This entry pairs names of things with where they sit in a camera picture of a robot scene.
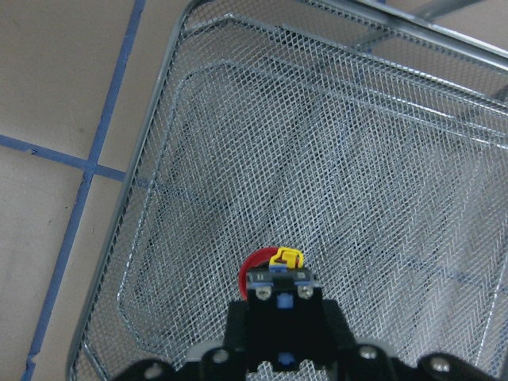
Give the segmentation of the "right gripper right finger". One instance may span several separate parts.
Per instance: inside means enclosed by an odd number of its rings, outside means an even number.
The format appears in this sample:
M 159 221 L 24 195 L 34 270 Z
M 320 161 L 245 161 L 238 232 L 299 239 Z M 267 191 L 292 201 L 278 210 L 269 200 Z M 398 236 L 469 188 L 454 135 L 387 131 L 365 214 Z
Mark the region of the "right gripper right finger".
M 325 323 L 332 337 L 333 355 L 325 365 L 329 380 L 494 380 L 495 377 L 446 352 L 431 352 L 414 365 L 402 361 L 382 341 L 357 340 L 338 303 L 322 302 Z

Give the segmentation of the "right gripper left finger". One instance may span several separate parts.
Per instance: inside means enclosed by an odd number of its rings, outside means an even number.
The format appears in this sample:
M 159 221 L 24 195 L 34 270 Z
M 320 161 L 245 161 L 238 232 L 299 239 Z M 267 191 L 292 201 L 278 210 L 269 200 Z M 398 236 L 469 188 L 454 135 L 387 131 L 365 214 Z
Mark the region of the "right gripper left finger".
M 179 366 L 148 358 L 129 365 L 116 380 L 245 380 L 247 365 L 247 303 L 231 302 L 221 340 L 191 345 Z

